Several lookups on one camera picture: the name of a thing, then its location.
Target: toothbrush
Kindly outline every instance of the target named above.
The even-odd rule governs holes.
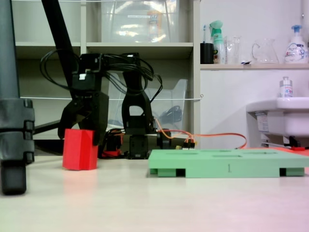
[[[203,38],[203,44],[204,44],[206,43],[206,25],[204,25],[203,31],[204,31],[204,38]]]

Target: cable bundle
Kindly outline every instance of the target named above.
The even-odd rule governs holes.
[[[67,50],[67,49],[56,49],[54,51],[51,51],[49,53],[47,53],[40,61],[40,72],[42,73],[42,75],[51,83],[64,88],[66,90],[75,90],[78,91],[78,89],[74,89],[72,87],[69,86],[65,86],[62,85],[58,82],[56,82],[49,74],[47,71],[47,62],[48,59],[55,53],[59,53],[59,52],[66,52],[68,54],[71,54],[77,64],[79,65],[79,57],[73,53],[73,51],[71,50]],[[155,93],[155,95],[152,97],[152,99],[150,100],[150,102],[152,102],[156,96],[161,92],[161,90],[163,89],[163,84],[162,84],[162,78],[160,75],[155,74],[153,68],[151,67],[151,65],[149,63],[147,63],[145,60],[137,58],[137,57],[124,57],[124,56],[119,56],[119,55],[113,55],[113,54],[104,54],[103,55],[103,59],[104,58],[114,58],[114,59],[120,59],[122,60],[122,63],[116,63],[116,64],[111,64],[108,65],[106,67],[104,67],[104,70],[102,70],[102,77],[106,77],[115,87],[116,89],[118,89],[120,92],[124,93],[124,94],[128,94],[128,95],[139,95],[141,94],[148,86],[148,81],[153,81],[153,79],[157,79],[158,82],[160,83],[160,87],[158,89],[158,91]],[[137,65],[137,64],[132,64],[132,59],[136,59],[138,61],[140,61],[141,63],[145,64],[146,67],[141,66],[141,65]],[[129,72],[129,71],[136,71],[138,72],[142,78],[144,79],[145,85],[143,89],[128,89],[126,84],[121,82],[118,78],[116,78],[114,75],[112,75],[109,71],[122,71],[122,72]]]

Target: black cup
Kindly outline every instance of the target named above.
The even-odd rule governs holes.
[[[201,48],[201,64],[213,64],[213,44],[202,43]]]

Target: white sink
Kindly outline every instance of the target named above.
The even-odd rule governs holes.
[[[247,105],[263,134],[309,137],[309,98],[277,98]]]

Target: hand sanitizer bottle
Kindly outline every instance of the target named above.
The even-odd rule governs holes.
[[[293,83],[289,80],[288,76],[283,77],[283,81],[280,81],[280,97],[292,98],[293,97]]]
[[[285,54],[285,63],[287,64],[304,64],[309,62],[308,47],[299,35],[301,25],[292,26],[294,37],[288,45]]]

